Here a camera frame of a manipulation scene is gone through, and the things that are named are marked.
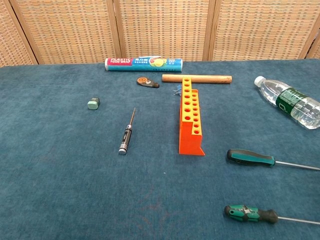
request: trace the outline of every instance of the orange tool holder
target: orange tool holder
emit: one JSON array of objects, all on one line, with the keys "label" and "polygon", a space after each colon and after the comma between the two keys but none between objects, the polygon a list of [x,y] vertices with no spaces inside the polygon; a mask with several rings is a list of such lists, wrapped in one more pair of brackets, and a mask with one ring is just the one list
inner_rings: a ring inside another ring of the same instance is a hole
[{"label": "orange tool holder", "polygon": [[180,100],[179,154],[204,156],[198,90],[191,78],[182,78]]}]

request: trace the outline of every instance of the plastic water bottle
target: plastic water bottle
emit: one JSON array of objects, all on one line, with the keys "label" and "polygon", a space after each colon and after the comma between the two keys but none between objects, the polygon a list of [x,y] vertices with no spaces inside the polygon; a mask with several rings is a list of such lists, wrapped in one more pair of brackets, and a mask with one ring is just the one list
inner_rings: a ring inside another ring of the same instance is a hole
[{"label": "plastic water bottle", "polygon": [[320,127],[320,103],[293,87],[277,80],[258,76],[254,84],[262,95],[274,106],[291,115],[307,129]]}]

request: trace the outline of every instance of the green bottle label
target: green bottle label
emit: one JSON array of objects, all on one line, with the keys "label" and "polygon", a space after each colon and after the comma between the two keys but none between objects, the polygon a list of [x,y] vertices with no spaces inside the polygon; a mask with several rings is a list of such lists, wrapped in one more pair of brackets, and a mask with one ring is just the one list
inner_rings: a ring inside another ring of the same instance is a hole
[{"label": "green bottle label", "polygon": [[275,104],[285,111],[287,114],[291,114],[292,109],[297,102],[306,98],[307,96],[301,92],[295,90],[293,87],[284,90],[276,99]]}]

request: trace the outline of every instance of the teal and black screwdriver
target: teal and black screwdriver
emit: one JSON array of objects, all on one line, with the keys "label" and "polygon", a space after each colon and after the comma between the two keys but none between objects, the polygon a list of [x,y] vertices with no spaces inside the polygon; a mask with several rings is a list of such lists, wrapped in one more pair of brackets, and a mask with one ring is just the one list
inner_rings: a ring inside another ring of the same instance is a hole
[{"label": "teal and black screwdriver", "polygon": [[226,156],[228,159],[236,162],[237,164],[274,166],[277,163],[320,171],[319,167],[300,165],[284,161],[276,161],[273,156],[261,155],[256,152],[243,149],[229,149]]},{"label": "teal and black screwdriver", "polygon": [[317,224],[320,225],[320,222],[317,221],[308,221],[297,218],[283,217],[278,216],[277,213],[273,210],[261,210],[256,207],[249,207],[246,205],[228,205],[224,207],[224,213],[235,220],[241,222],[269,222],[271,224],[275,224],[278,219],[290,220],[295,222],[302,222],[308,224]]}]

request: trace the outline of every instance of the wicker panel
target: wicker panel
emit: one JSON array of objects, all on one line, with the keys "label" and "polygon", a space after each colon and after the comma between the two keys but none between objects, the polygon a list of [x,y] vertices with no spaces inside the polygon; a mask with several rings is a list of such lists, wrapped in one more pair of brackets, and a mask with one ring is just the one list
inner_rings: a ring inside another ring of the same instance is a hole
[{"label": "wicker panel", "polygon": [[315,38],[312,47],[307,55],[307,58],[320,59],[320,30]]},{"label": "wicker panel", "polygon": [[112,34],[107,0],[12,1],[41,63],[97,63],[116,57],[119,39],[114,43],[118,36]]},{"label": "wicker panel", "polygon": [[0,0],[0,67],[33,64],[35,58],[27,50],[26,39],[19,34],[14,23],[17,19],[7,6],[10,5]]},{"label": "wicker panel", "polygon": [[115,3],[119,8],[117,20],[121,19],[123,27],[119,28],[119,35],[123,36],[122,55],[203,59],[209,0],[115,0]]},{"label": "wicker panel", "polygon": [[300,54],[310,47],[305,45],[311,44],[307,40],[319,14],[319,0],[221,0],[210,57],[215,61],[304,58]]}]

